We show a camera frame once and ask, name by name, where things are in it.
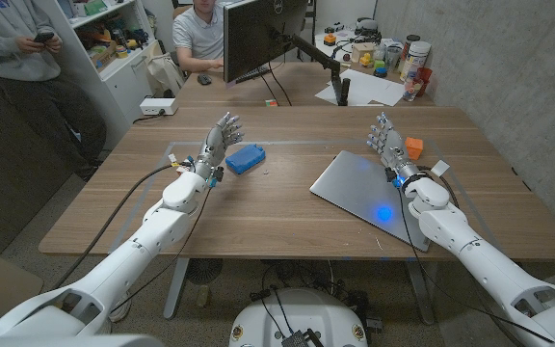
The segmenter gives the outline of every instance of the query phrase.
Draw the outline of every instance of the monitor stand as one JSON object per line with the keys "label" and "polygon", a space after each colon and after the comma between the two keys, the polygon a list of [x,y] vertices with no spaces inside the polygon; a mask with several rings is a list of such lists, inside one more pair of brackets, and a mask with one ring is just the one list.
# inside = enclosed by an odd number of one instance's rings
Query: monitor stand
{"label": "monitor stand", "polygon": [[333,84],[337,105],[348,106],[348,89],[350,88],[351,80],[349,78],[342,80],[339,77],[341,64],[298,35],[293,35],[289,39],[293,45],[312,57],[312,59],[315,59],[323,68],[331,70],[331,83]]}

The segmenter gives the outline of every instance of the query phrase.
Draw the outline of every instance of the gray hoodie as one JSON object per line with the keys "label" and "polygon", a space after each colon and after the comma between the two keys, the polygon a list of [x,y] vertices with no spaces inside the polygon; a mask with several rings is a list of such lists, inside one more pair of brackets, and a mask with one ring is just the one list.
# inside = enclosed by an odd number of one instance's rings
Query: gray hoodie
{"label": "gray hoodie", "polygon": [[48,16],[34,0],[0,0],[0,77],[20,81],[46,81],[61,72],[53,56],[20,52],[14,38],[34,37],[37,33],[53,32]]}

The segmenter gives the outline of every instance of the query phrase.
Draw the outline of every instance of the mouse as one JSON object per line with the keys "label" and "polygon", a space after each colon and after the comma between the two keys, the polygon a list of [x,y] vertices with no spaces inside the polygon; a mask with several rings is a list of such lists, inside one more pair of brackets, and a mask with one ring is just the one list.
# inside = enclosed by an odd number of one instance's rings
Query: mouse
{"label": "mouse", "polygon": [[203,86],[211,84],[211,77],[207,76],[206,74],[200,74],[197,79],[198,82]]}

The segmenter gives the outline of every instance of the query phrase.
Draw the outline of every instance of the blue box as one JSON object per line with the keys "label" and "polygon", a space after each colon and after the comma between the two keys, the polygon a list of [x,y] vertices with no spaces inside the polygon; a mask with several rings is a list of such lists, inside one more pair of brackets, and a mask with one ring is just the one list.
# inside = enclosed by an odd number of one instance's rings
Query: blue box
{"label": "blue box", "polygon": [[247,145],[226,158],[228,166],[238,174],[260,163],[265,159],[265,150],[256,145]]}

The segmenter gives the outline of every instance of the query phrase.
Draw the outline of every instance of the blue light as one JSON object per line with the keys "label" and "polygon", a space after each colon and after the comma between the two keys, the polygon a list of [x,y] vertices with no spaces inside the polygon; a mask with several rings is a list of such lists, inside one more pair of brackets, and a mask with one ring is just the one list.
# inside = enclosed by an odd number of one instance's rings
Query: blue light
{"label": "blue light", "polygon": [[381,209],[378,210],[378,218],[383,222],[390,220],[392,215],[393,212],[388,207],[381,207]]}
{"label": "blue light", "polygon": [[400,188],[404,182],[406,182],[406,179],[401,177],[401,176],[397,176],[397,178],[393,179],[393,181],[391,183],[393,183],[393,186],[395,188]]}

